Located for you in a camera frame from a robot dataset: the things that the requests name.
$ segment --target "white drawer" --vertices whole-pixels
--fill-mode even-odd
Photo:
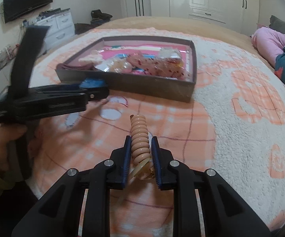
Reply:
[[[63,13],[56,17],[59,29],[64,29],[73,24],[71,12]]]
[[[46,37],[45,43],[47,50],[56,47],[57,45],[61,44],[72,36],[74,36],[74,25],[71,25],[70,27],[67,27],[63,30],[59,30],[51,36]]]
[[[213,19],[208,19],[206,17],[189,15],[189,19],[191,19],[191,20],[200,20],[200,21],[204,21],[204,22],[207,22],[207,23],[216,24],[216,25],[219,25],[221,27],[226,27],[226,23],[223,23],[223,22],[220,22],[220,21],[217,21],[217,20],[213,20]]]
[[[199,16],[199,17],[205,17],[208,19],[224,22],[223,15],[221,15],[215,11],[208,11],[208,10],[201,10],[201,9],[197,9],[197,8],[192,8],[191,14],[195,15],[195,16]]]
[[[57,25],[57,21],[56,18],[50,18],[50,19],[44,19],[41,20],[40,22],[37,22],[36,25],[38,26],[50,26],[50,29],[47,32],[46,36],[50,36],[53,33],[58,31],[58,25]]]

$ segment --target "white wardrobe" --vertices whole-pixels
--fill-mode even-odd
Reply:
[[[251,36],[259,0],[151,0],[151,15],[201,20]]]

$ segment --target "orange and white blanket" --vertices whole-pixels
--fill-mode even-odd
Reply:
[[[159,145],[190,168],[214,168],[271,230],[285,223],[285,88],[255,55],[214,39],[135,30],[93,30],[59,48],[34,68],[31,87],[59,83],[58,63],[106,36],[191,39],[198,75],[193,100],[182,103],[111,91],[81,113],[41,120],[42,148],[29,184],[41,197],[69,168],[93,168],[122,147],[131,114],[146,116]],[[113,236],[170,236],[173,193],[154,180],[135,180],[121,206],[111,192]]]

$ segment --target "gray cushion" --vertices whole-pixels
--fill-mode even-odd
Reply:
[[[285,34],[285,21],[272,15],[270,19],[270,28]]]

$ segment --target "person's hand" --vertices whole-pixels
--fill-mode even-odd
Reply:
[[[20,138],[27,131],[25,125],[0,124],[0,177],[9,170],[7,143]]]

